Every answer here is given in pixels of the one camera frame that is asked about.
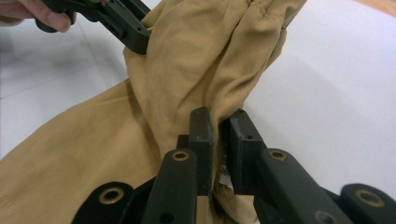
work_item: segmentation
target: bolt hole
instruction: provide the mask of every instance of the bolt hole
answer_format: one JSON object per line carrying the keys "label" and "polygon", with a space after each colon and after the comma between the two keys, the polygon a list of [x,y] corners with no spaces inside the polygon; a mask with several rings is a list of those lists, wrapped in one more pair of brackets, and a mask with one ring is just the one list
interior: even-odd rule
{"label": "bolt hole", "polygon": [[113,204],[118,202],[123,197],[123,194],[121,188],[106,189],[100,194],[99,202],[102,204]]}
{"label": "bolt hole", "polygon": [[184,161],[189,158],[189,153],[185,151],[177,151],[172,155],[175,161]]}
{"label": "bolt hole", "polygon": [[319,221],[322,224],[335,224],[335,223],[337,223],[337,221],[335,220],[335,218],[332,215],[330,215],[328,213],[325,213],[325,212],[322,212],[322,211],[317,211],[316,218],[317,218],[317,221]]}
{"label": "bolt hole", "polygon": [[364,203],[371,205],[372,207],[383,207],[385,205],[378,195],[372,193],[369,190],[359,189],[356,191],[356,196]]}
{"label": "bolt hole", "polygon": [[284,152],[278,150],[271,150],[269,155],[272,159],[277,161],[284,161],[288,157]]}
{"label": "bolt hole", "polygon": [[163,213],[160,216],[161,223],[171,223],[175,220],[175,217],[172,213]]}

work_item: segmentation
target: black clamp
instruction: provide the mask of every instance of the black clamp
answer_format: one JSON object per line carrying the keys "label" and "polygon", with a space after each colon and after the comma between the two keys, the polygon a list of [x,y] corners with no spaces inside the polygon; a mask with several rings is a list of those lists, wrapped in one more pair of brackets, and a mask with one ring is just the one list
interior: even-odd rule
{"label": "black clamp", "polygon": [[[233,191],[253,195],[261,224],[394,224],[396,202],[379,189],[350,184],[338,196],[321,188],[288,152],[268,148],[248,114],[221,124]],[[208,110],[191,112],[190,133],[163,158],[155,179],[133,189],[112,182],[96,189],[73,224],[193,224],[197,197],[211,197],[213,133]]]}
{"label": "black clamp", "polygon": [[[101,22],[108,31],[118,38],[128,49],[138,54],[146,54],[150,32],[140,22],[149,8],[139,0],[43,0],[56,13],[66,13],[72,24],[76,12],[89,21]],[[35,20],[38,28],[55,33],[51,27]]]}

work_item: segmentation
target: white floor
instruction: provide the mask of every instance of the white floor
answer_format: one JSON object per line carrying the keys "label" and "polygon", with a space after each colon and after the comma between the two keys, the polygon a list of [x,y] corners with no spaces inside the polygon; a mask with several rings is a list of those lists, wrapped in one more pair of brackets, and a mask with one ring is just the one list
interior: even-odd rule
{"label": "white floor", "polygon": [[[292,153],[336,193],[359,182],[396,198],[395,36],[394,17],[349,0],[308,1],[247,100],[267,145]],[[33,21],[0,27],[1,158],[55,115],[127,78],[122,49],[82,16],[66,34]]]}

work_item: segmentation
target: human hand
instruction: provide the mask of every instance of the human hand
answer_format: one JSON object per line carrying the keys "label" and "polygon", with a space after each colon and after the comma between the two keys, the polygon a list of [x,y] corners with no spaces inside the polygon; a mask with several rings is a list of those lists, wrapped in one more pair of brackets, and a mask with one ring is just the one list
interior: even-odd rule
{"label": "human hand", "polygon": [[59,32],[66,32],[71,25],[64,13],[55,13],[41,0],[0,0],[0,15],[16,19],[37,18]]}

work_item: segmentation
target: beige fabric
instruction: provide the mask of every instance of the beige fabric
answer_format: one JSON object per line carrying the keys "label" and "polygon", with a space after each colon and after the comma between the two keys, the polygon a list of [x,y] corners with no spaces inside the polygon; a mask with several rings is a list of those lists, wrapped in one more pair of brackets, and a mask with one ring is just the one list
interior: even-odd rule
{"label": "beige fabric", "polygon": [[23,22],[23,19],[10,18],[0,15],[0,26],[14,26]]}
{"label": "beige fabric", "polygon": [[[194,108],[210,108],[218,140],[219,123],[279,55],[303,3],[162,1],[143,21],[152,32],[148,54],[124,52],[128,80],[63,112],[0,161],[0,223],[70,223],[96,187],[138,187],[188,133]],[[214,174],[221,155],[216,144]],[[217,178],[219,204],[199,197],[198,223],[253,223],[251,201]]]}

